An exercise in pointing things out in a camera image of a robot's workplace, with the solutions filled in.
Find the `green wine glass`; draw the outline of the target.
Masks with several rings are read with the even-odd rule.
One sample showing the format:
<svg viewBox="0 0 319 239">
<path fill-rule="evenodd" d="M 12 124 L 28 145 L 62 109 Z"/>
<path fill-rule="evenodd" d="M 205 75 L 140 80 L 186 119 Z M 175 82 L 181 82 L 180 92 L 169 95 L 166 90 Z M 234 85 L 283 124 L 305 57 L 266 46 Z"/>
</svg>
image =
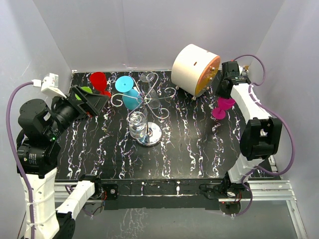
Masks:
<svg viewBox="0 0 319 239">
<path fill-rule="evenodd" d="M 84 90 L 85 92 L 92 93 L 91 88 L 89 88 L 87 86 L 81 87 L 81 89 Z M 81 100 L 80 97 L 77 94 L 75 95 L 75 97 L 76 97 L 77 100 Z"/>
</svg>

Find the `red wine glass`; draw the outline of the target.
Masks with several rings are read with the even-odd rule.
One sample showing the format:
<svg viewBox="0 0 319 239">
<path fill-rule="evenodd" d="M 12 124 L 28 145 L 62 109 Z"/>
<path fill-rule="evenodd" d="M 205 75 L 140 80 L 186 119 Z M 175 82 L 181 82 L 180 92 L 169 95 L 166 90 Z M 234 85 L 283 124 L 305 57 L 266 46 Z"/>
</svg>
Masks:
<svg viewBox="0 0 319 239">
<path fill-rule="evenodd" d="M 106 95 L 109 98 L 112 96 L 109 91 L 106 90 L 107 78 L 103 72 L 95 72 L 89 78 L 94 89 L 97 90 L 100 95 Z"/>
</svg>

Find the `pink wine glass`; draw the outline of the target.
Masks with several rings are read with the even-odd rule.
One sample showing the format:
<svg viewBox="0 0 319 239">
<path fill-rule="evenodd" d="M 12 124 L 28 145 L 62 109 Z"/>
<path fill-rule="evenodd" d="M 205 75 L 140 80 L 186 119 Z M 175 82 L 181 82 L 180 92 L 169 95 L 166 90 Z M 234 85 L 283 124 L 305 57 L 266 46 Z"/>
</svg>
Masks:
<svg viewBox="0 0 319 239">
<path fill-rule="evenodd" d="M 217 103 L 218 107 L 213 109 L 212 116 L 217 120 L 222 120 L 226 116 L 226 111 L 235 105 L 235 100 L 219 97 Z"/>
</svg>

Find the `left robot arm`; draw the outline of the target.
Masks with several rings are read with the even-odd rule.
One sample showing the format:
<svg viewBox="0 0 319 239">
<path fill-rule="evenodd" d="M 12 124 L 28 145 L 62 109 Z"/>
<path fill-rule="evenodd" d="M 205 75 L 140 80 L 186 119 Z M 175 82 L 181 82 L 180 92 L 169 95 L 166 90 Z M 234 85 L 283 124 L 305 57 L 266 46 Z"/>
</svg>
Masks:
<svg viewBox="0 0 319 239">
<path fill-rule="evenodd" d="M 80 177 L 67 199 L 55 206 L 55 177 L 60 145 L 59 137 L 77 120 L 97 116 L 109 96 L 72 87 L 65 97 L 56 96 L 48 106 L 32 99 L 19 110 L 21 132 L 17 143 L 17 171 L 25 191 L 27 239 L 70 239 L 75 220 L 90 198 L 103 193 L 101 179 L 93 174 Z"/>
</svg>

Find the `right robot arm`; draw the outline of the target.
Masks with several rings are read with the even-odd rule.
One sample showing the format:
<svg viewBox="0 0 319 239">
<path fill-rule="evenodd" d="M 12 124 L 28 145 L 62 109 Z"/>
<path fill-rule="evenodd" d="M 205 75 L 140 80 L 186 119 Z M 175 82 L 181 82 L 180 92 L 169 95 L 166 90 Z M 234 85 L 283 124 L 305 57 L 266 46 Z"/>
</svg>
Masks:
<svg viewBox="0 0 319 239">
<path fill-rule="evenodd" d="M 221 80 L 216 95 L 218 107 L 212 112 L 220 120 L 226 111 L 235 104 L 244 119 L 245 129 L 240 136 L 240 154 L 234 166 L 228 170 L 229 181 L 222 185 L 225 196 L 232 198 L 240 192 L 239 183 L 246 182 L 250 171 L 278 151 L 282 122 L 257 104 L 252 90 L 253 85 L 247 76 L 240 74 L 236 61 L 222 63 Z"/>
</svg>

